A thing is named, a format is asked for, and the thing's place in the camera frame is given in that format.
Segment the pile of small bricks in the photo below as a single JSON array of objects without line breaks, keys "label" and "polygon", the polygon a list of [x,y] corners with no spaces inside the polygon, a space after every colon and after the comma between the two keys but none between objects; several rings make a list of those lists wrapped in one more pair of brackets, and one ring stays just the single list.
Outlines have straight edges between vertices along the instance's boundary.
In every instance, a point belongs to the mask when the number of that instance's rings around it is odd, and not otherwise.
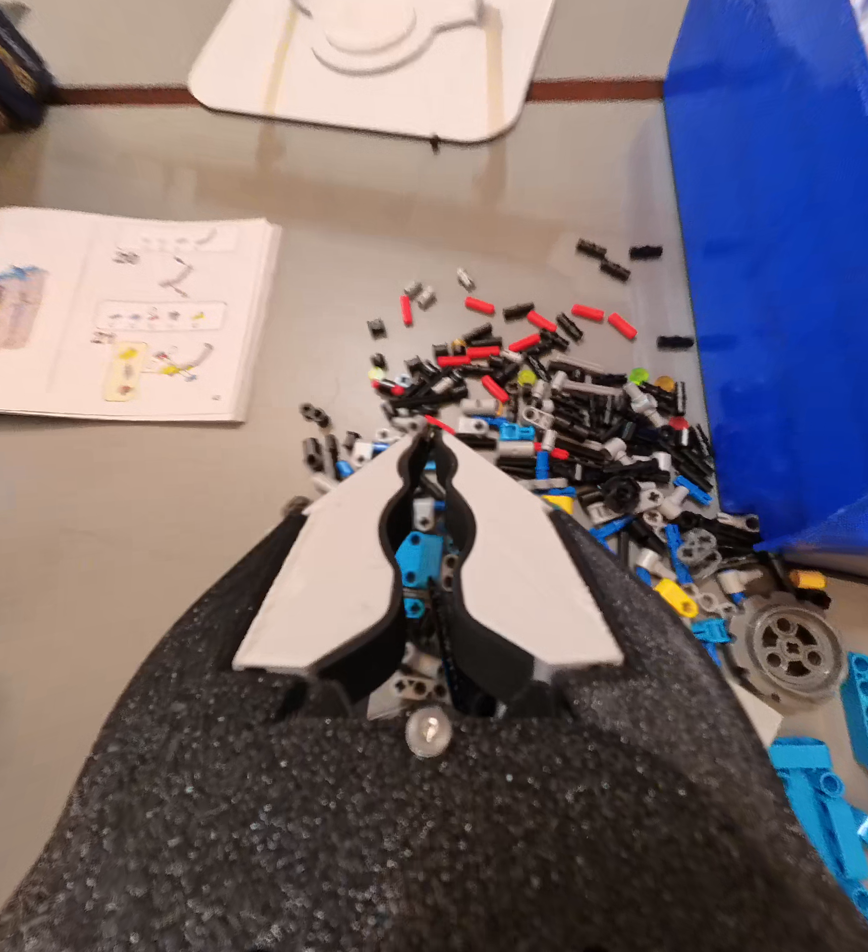
[{"label": "pile of small bricks", "polygon": [[[290,368],[301,413],[332,429],[345,462],[308,450],[309,466],[338,479],[369,459],[371,444],[423,418],[451,426],[488,461],[576,513],[646,584],[678,587],[698,611],[685,623],[713,660],[781,720],[774,760],[818,850],[839,875],[868,872],[868,654],[833,621],[832,585],[868,576],[824,556],[766,553],[760,519],[720,503],[711,428],[689,316],[671,325],[643,294],[656,265],[633,264],[633,295],[611,262],[592,290],[557,272],[500,273],[483,261],[441,270],[405,290],[381,281],[385,255],[355,261],[338,288],[313,281],[291,329]],[[758,601],[794,598],[823,611],[846,670],[824,704],[778,708],[742,679],[736,636]]]}]

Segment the instruction booklet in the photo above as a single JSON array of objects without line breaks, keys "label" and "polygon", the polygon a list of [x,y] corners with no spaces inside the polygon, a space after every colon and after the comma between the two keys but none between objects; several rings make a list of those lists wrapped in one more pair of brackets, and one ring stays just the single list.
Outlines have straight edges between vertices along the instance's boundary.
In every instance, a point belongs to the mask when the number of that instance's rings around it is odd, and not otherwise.
[{"label": "instruction booklet", "polygon": [[0,415],[244,422],[283,234],[0,208]]}]

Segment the blue plastic bin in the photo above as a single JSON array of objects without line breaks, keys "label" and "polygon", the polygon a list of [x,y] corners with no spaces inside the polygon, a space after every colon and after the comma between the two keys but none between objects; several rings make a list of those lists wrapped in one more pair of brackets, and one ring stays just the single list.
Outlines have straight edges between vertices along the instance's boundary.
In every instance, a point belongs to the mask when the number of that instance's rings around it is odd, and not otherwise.
[{"label": "blue plastic bin", "polygon": [[851,2],[694,1],[666,125],[720,503],[868,552],[868,54]]}]

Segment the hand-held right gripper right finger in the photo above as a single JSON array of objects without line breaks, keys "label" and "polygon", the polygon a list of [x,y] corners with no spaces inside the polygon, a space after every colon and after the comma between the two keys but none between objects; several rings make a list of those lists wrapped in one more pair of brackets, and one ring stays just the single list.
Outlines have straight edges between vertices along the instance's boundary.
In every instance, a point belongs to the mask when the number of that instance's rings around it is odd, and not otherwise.
[{"label": "hand-held right gripper right finger", "polygon": [[463,605],[473,621],[552,670],[620,665],[623,653],[541,498],[443,433],[450,487],[473,516]]}]

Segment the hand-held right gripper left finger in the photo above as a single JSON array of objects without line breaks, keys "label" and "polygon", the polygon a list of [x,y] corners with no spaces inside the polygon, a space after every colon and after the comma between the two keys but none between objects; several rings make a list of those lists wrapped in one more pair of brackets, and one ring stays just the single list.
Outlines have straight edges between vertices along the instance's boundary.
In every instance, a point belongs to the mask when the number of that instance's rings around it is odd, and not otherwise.
[{"label": "hand-held right gripper left finger", "polygon": [[235,671],[313,676],[380,627],[400,601],[393,506],[410,498],[409,466],[422,437],[402,437],[312,503],[249,625]]}]

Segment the grey toy wheel hub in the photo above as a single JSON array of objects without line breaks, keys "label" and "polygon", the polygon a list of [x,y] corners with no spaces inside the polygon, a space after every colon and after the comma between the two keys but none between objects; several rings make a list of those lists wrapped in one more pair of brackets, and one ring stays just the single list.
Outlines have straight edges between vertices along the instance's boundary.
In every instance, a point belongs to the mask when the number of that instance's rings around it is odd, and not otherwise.
[{"label": "grey toy wheel hub", "polygon": [[758,601],[735,649],[742,679],[778,708],[826,703],[846,670],[840,637],[826,614],[794,598]]}]

